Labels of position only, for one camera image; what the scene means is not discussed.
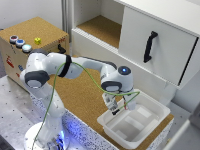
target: cabinet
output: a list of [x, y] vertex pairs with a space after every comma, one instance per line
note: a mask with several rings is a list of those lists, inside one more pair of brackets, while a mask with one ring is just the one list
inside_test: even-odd
[[[171, 0], [144, 1], [73, 1], [73, 53], [128, 65], [140, 89], [148, 84], [146, 88], [157, 90], [156, 85], [151, 87], [157, 80], [182, 88], [200, 68], [200, 30], [195, 27], [198, 24], [191, 26], [188, 21], [194, 20], [183, 16], [183, 8], [189, 4], [184, 3], [180, 8], [181, 14], [174, 9], [169, 12]], [[197, 11], [197, 8], [189, 6], [188, 11], [194, 13], [193, 10]], [[152, 59], [144, 63], [147, 41], [152, 31], [158, 36], [152, 40], [149, 54]], [[151, 81], [144, 83], [145, 78]]]

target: brown box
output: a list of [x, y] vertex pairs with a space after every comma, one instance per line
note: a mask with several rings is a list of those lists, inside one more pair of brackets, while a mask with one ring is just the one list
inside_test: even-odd
[[[42, 48], [47, 52], [58, 52], [60, 44], [69, 54], [69, 35], [42, 18], [36, 17], [0, 31], [0, 51], [7, 75], [19, 85], [22, 85], [19, 75], [26, 68], [28, 54], [10, 44], [10, 36], [17, 35], [25, 40], [33, 49]], [[35, 38], [41, 38], [41, 44], [36, 45]]]

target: door handle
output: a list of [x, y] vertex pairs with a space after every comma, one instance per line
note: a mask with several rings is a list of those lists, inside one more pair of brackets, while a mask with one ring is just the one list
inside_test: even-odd
[[154, 32], [154, 31], [151, 32], [151, 35], [149, 36], [149, 39], [147, 41], [146, 50], [144, 53], [144, 63], [147, 63], [152, 58], [149, 54], [151, 51], [153, 39], [157, 36], [158, 36], [158, 33]]

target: green wire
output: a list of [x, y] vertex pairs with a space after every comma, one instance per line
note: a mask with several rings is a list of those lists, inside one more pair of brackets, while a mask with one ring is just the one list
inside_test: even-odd
[[[124, 106], [126, 106], [129, 102], [131, 102], [138, 94], [140, 94], [140, 92], [130, 92], [130, 93], [124, 93], [124, 94], [116, 94], [116, 93], [107, 92], [107, 91], [105, 91], [104, 89], [102, 89], [102, 88], [98, 85], [98, 83], [94, 80], [94, 78], [93, 78], [92, 75], [88, 72], [88, 70], [87, 70], [86, 68], [84, 68], [82, 65], [80, 65], [80, 64], [78, 64], [78, 63], [76, 63], [76, 62], [72, 62], [72, 63], [74, 63], [74, 64], [80, 66], [81, 68], [83, 68], [83, 70], [85, 70], [85, 72], [90, 76], [90, 78], [91, 78], [92, 81], [96, 84], [96, 86], [97, 86], [100, 90], [102, 90], [104, 93], [107, 93], [107, 94], [110, 94], [110, 95], [115, 95], [115, 96], [124, 96], [124, 95], [130, 95], [130, 94], [136, 93], [136, 95], [135, 95], [134, 97], [132, 97], [128, 102], [126, 102], [123, 106], [121, 106], [121, 107], [119, 108], [119, 110], [121, 110]], [[53, 91], [52, 91], [52, 94], [51, 94], [51, 100], [50, 100], [50, 103], [49, 103], [49, 105], [48, 105], [47, 111], [46, 111], [46, 113], [45, 113], [45, 116], [44, 116], [42, 125], [41, 125], [41, 127], [40, 127], [40, 129], [39, 129], [39, 131], [38, 131], [38, 133], [37, 133], [37, 135], [36, 135], [36, 137], [35, 137], [35, 139], [34, 139], [33, 146], [32, 146], [32, 150], [33, 150], [35, 141], [36, 141], [36, 139], [37, 139], [37, 137], [38, 137], [38, 134], [40, 133], [40, 131], [41, 131], [41, 129], [42, 129], [42, 126], [43, 126], [43, 124], [44, 124], [44, 121], [46, 120], [47, 113], [48, 113], [48, 111], [49, 111], [49, 108], [50, 108], [50, 106], [51, 106], [51, 102], [52, 102], [52, 100], [53, 100], [53, 94], [54, 94], [55, 84], [56, 84], [56, 77], [57, 77], [57, 75], [58, 75], [58, 72], [59, 72], [60, 68], [61, 68], [63, 65], [65, 65], [65, 63], [63, 63], [62, 65], [59, 66], [59, 68], [58, 68], [58, 70], [57, 70], [57, 72], [56, 72], [56, 74], [55, 74], [54, 83], [53, 83]]]
[[51, 102], [52, 102], [52, 100], [53, 100], [53, 94], [54, 94], [54, 89], [55, 89], [55, 84], [56, 84], [56, 77], [57, 77], [57, 75], [58, 75], [58, 72], [59, 72], [60, 68], [61, 68], [64, 64], [65, 64], [65, 63], [63, 63], [62, 65], [60, 65], [60, 67], [58, 68], [58, 70], [57, 70], [57, 72], [56, 72], [56, 75], [55, 75], [55, 77], [54, 77], [53, 91], [52, 91], [52, 94], [51, 94], [51, 100], [50, 100], [49, 106], [48, 106], [48, 108], [47, 108], [47, 111], [46, 111], [46, 113], [45, 113], [45, 116], [44, 116], [42, 125], [41, 125], [41, 127], [40, 127], [40, 129], [39, 129], [39, 131], [38, 131], [38, 133], [37, 133], [37, 135], [36, 135], [36, 137], [35, 137], [35, 139], [34, 139], [33, 146], [32, 146], [32, 150], [33, 150], [35, 141], [36, 141], [36, 139], [37, 139], [37, 137], [38, 137], [38, 134], [40, 133], [40, 131], [41, 131], [41, 129], [42, 129], [42, 126], [43, 126], [43, 124], [44, 124], [44, 121], [45, 121], [45, 119], [46, 119], [46, 117], [47, 117], [47, 113], [48, 113], [49, 108], [50, 108], [50, 106], [51, 106]]

